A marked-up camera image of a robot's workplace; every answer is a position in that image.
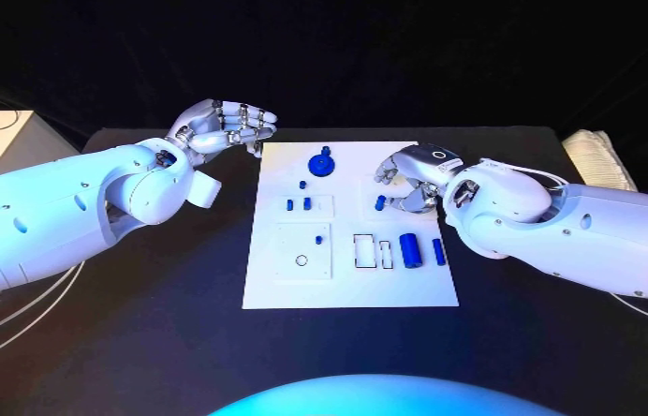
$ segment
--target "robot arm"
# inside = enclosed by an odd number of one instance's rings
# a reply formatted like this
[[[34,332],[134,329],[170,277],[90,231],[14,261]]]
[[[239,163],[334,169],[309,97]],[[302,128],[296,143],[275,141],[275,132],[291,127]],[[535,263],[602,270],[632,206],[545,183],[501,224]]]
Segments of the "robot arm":
[[[0,290],[89,259],[184,201],[209,208],[220,182],[194,167],[275,132],[276,116],[207,99],[187,109],[164,139],[72,156],[0,176]]]
[[[489,159],[469,168],[456,160],[432,144],[409,146],[384,160],[376,180],[389,183],[400,172],[414,187],[406,198],[387,199],[391,206],[425,213],[439,196],[445,222],[478,254],[512,256],[592,288],[648,297],[648,196],[567,184]],[[544,175],[556,187],[544,188],[522,172]],[[430,199],[422,201],[425,190]]]

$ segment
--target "black table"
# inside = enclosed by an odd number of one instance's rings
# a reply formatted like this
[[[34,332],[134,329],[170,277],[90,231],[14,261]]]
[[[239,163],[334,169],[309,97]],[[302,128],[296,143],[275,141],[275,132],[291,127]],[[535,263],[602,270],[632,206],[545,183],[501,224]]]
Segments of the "black table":
[[[86,152],[162,134],[102,130]],[[387,140],[579,181],[543,127],[282,129],[273,138]],[[648,410],[648,319],[520,261],[479,257],[445,224],[459,307],[242,310],[259,162],[229,149],[203,171],[224,184],[211,209],[185,204],[92,258],[54,311],[0,351],[4,414],[206,414],[281,384],[367,373],[452,379],[570,414]],[[3,314],[50,283],[3,292]]]

